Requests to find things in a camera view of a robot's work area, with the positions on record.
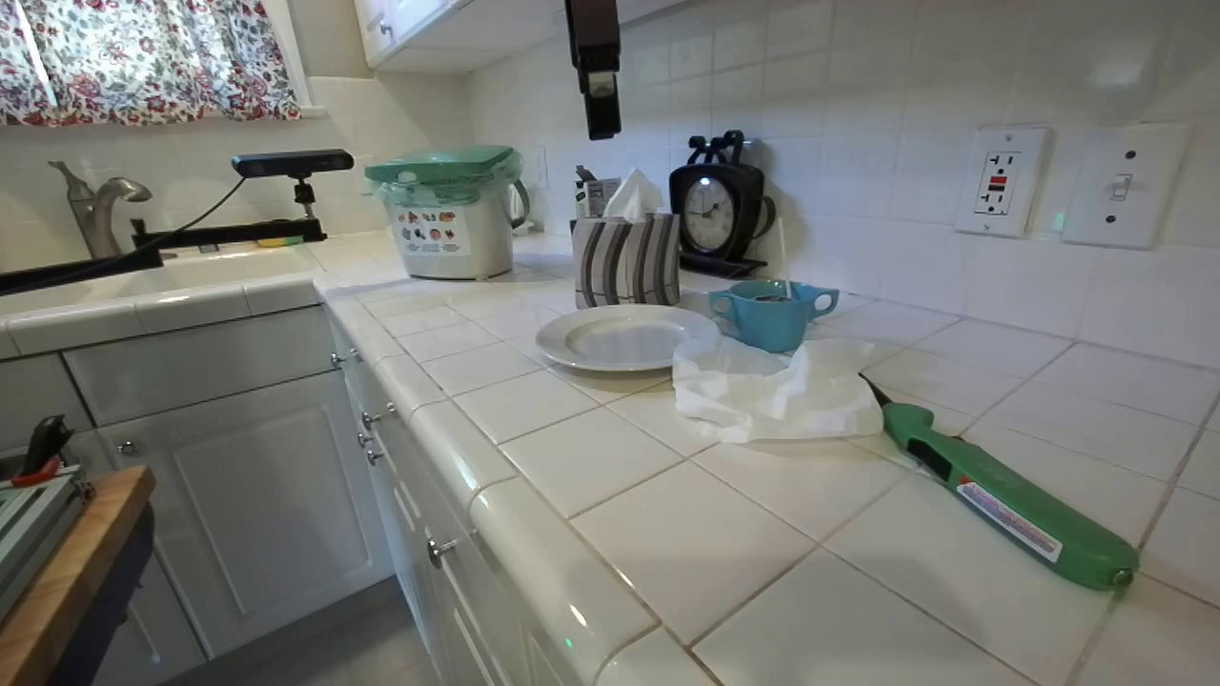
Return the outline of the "light switch plate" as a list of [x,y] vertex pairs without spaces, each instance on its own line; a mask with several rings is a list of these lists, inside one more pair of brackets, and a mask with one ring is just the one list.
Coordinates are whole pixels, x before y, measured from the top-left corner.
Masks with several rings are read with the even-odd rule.
[[1094,131],[1068,204],[1061,240],[1075,247],[1149,251],[1177,179],[1190,123],[1137,123]]

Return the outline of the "small grey box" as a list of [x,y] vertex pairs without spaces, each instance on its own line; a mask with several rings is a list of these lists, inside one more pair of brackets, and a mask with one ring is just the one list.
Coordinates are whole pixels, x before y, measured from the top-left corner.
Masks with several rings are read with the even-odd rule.
[[598,218],[605,216],[610,198],[619,190],[621,178],[597,177],[583,165],[576,166],[575,204],[576,218]]

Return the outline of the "aluminium rail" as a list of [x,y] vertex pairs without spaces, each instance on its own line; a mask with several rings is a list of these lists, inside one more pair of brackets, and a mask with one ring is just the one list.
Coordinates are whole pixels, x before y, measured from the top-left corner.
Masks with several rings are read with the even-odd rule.
[[79,465],[37,474],[35,482],[0,482],[0,624],[37,577],[92,499],[92,483]]

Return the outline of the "silver tap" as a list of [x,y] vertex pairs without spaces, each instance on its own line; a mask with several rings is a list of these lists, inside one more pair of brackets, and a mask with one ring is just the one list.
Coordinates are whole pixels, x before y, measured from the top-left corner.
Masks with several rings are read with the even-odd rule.
[[48,165],[57,168],[67,183],[67,203],[92,259],[121,256],[120,244],[113,236],[113,204],[149,201],[152,199],[152,190],[124,175],[115,175],[98,190],[93,190],[62,160],[50,160]]

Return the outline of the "white cabinet door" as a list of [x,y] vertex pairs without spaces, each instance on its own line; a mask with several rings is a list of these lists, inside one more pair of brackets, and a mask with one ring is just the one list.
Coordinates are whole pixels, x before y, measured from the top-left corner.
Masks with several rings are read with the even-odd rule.
[[[192,404],[100,431],[146,466],[155,548],[209,658],[390,577],[342,374]],[[120,455],[133,439],[139,454]]]

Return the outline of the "striped tissue box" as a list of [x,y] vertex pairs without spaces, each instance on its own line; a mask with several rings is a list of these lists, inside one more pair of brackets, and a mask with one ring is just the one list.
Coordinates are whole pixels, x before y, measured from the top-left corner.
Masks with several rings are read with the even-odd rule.
[[572,229],[575,308],[651,304],[676,308],[681,221],[662,208],[658,184],[631,168],[601,216]]

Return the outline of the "blue two-handled cup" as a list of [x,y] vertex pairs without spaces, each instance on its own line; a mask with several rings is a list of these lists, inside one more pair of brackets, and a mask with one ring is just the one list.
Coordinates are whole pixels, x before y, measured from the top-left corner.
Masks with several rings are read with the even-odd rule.
[[708,294],[712,316],[732,325],[734,338],[781,354],[802,347],[806,326],[834,312],[841,291],[788,280],[750,280]]

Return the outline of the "white wall cabinet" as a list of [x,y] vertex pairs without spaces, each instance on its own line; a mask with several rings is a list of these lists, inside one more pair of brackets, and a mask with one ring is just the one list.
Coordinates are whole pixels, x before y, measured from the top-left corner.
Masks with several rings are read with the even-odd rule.
[[550,40],[562,0],[354,0],[371,70],[465,74]]

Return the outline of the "wall socket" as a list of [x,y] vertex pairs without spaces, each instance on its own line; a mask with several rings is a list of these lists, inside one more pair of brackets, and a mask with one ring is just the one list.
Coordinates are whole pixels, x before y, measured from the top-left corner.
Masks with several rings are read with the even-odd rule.
[[1024,238],[1050,135],[1046,127],[976,131],[954,229]]

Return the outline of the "white bin with green lid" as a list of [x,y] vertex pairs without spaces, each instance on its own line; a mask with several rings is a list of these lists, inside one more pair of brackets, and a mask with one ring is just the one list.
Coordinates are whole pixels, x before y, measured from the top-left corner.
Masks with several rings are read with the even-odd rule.
[[407,273],[427,280],[511,271],[514,231],[531,210],[521,175],[521,153],[492,144],[406,153],[364,170]]

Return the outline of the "black table clock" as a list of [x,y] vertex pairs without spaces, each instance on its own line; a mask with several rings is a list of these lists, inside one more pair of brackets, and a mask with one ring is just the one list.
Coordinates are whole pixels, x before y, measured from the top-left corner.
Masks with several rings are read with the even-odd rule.
[[762,170],[743,161],[743,131],[691,135],[691,155],[669,177],[671,209],[680,221],[681,269],[745,280],[767,262],[748,256],[776,223]]

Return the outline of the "white plate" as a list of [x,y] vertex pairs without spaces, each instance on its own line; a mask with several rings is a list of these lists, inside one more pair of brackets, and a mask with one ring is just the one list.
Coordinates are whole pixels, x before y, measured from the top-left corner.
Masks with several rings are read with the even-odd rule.
[[619,304],[567,312],[540,326],[536,345],[565,367],[598,374],[670,369],[675,350],[715,341],[719,325],[702,312],[653,304]]

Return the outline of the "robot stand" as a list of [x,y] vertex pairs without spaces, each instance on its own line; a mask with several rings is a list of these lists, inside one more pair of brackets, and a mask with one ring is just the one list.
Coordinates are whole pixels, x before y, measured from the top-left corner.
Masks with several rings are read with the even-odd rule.
[[146,466],[96,478],[92,502],[0,623],[0,686],[48,686],[155,485]]

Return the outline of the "green utility lighter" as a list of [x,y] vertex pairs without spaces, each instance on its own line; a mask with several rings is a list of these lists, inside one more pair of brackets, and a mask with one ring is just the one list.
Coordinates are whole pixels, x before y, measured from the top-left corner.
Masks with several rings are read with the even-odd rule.
[[1126,590],[1139,569],[1139,552],[1110,529],[958,435],[941,433],[935,413],[895,402],[867,385],[882,413],[884,435],[936,483],[989,527],[1059,577],[1086,590]]

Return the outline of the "white drawer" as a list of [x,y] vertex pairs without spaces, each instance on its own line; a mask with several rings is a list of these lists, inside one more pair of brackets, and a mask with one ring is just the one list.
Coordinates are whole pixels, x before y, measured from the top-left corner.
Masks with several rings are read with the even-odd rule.
[[333,366],[336,341],[322,308],[66,352],[78,391],[100,426],[214,400]]

